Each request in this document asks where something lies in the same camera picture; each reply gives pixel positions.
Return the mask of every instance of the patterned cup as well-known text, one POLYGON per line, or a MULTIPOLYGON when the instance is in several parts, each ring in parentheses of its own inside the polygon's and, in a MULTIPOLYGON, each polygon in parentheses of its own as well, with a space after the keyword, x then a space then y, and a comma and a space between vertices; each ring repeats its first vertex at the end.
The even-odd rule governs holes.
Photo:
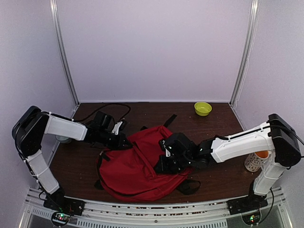
POLYGON ((256 172, 262 164, 268 159, 269 151, 259 151, 251 153, 245 160, 245 167, 250 172, 256 172))

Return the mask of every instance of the wire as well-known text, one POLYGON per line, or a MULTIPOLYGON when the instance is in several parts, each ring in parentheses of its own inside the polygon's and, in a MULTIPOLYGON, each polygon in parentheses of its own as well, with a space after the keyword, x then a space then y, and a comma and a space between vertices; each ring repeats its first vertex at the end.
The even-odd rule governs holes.
POLYGON ((268 215, 270 214, 271 212, 271 209, 272 207, 274 206, 274 202, 275 202, 275 196, 274 196, 274 192, 272 191, 272 189, 270 189, 270 192, 272 194, 272 203, 271 203, 271 206, 270 206, 270 209, 268 211, 268 213, 266 214, 266 216, 258 223, 259 225, 265 221, 265 219, 268 217, 268 215))
POLYGON ((83 118, 83 119, 81 119, 81 120, 75 120, 75 122, 83 122, 84 120, 90 118, 92 115, 94 115, 96 112, 98 112, 100 109, 105 108, 105 107, 110 106, 110 105, 124 106, 124 107, 127 107, 127 108, 129 109, 125 114, 123 114, 123 115, 119 118, 119 121, 122 120, 123 118, 125 118, 125 117, 130 113, 130 111, 131 111, 131 107, 130 107, 129 105, 127 105, 127 104, 121 104, 121 103, 108 103, 108 104, 106 104, 106 105, 103 105, 103 106, 101 106, 101 107, 95 109, 95 110, 94 110, 93 112, 91 112, 87 117, 85 117, 85 118, 83 118))
POLYGON ((39 199, 41 199, 41 200, 43 200, 43 201, 46 201, 45 199, 42 199, 40 196, 42 195, 42 193, 43 193, 44 191, 41 191, 40 193, 39 193, 39 199))

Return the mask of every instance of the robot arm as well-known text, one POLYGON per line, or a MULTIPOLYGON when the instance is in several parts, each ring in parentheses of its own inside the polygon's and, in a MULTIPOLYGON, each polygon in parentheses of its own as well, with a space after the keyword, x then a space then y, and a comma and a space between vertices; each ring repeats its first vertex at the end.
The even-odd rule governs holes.
POLYGON ((71 213, 72 208, 73 214, 81 215, 80 208, 83 208, 83 202, 64 198, 62 187, 43 158, 41 151, 43 135, 58 135, 89 143, 99 142, 116 150, 129 147, 130 143, 125 135, 120 133, 126 122, 116 123, 110 132, 107 128, 111 120, 111 116, 98 112, 90 124, 84 125, 57 114, 42 112, 38 107, 32 106, 15 124, 12 136, 16 148, 32 176, 48 195, 45 207, 60 211, 67 211, 65 208, 68 208, 68 213, 71 213))
POLYGON ((174 133, 160 141, 160 145, 166 155, 160 158, 154 169, 166 173, 179 172, 187 167, 206 168, 210 162, 221 163, 253 152, 270 151, 261 174, 250 186, 249 195, 228 201, 230 214, 266 206, 266 195, 275 181, 301 159, 295 130, 277 114, 269 115, 267 122, 248 131, 227 137, 216 136, 199 145, 182 133, 174 133))

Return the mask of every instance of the lavender wall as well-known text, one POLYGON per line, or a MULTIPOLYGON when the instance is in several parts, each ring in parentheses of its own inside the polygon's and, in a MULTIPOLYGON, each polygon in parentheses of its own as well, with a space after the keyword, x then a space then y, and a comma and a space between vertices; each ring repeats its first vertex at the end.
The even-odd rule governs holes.
POLYGON ((229 101, 250 9, 244 0, 58 1, 79 100, 229 101))
MULTIPOLYGON (((246 128, 278 113, 304 138, 304 1, 260 2, 256 38, 236 111, 246 128)), ((291 208, 294 227, 303 227, 303 176, 301 161, 278 183, 291 208)))
MULTIPOLYGON (((34 185, 14 147, 13 125, 31 105, 66 116, 74 108, 49 1, 0 2, 0 98, 0 221, 12 228, 34 185)), ((54 143, 54 137, 44 141, 45 159, 54 143)))

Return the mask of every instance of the brown wooden surface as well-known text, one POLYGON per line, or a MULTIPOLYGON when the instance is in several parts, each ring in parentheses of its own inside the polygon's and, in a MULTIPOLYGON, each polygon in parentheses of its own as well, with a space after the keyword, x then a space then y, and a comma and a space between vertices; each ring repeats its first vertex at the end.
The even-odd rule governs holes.
MULTIPOLYGON (((75 119, 90 114, 102 104, 81 104, 75 119)), ((229 135, 242 131, 228 104, 211 104, 212 112, 200 117, 194 112, 193 103, 129 103, 132 110, 126 120, 126 135, 140 130, 142 126, 162 125, 172 114, 177 114, 169 126, 173 132, 183 132, 195 143, 214 135, 229 135)), ((109 106, 103 109, 116 120, 125 112, 125 107, 109 106)), ((52 161, 51 170, 66 191, 66 195, 87 200, 119 202, 104 190, 94 188, 98 179, 95 161, 100 149, 90 144, 73 141, 61 144, 52 161)), ((201 182, 201 188, 194 195, 184 196, 177 190, 154 203, 184 203, 218 200, 246 195, 251 181, 258 173, 251 173, 244 167, 246 156, 217 164, 207 169, 194 171, 190 178, 201 182)))

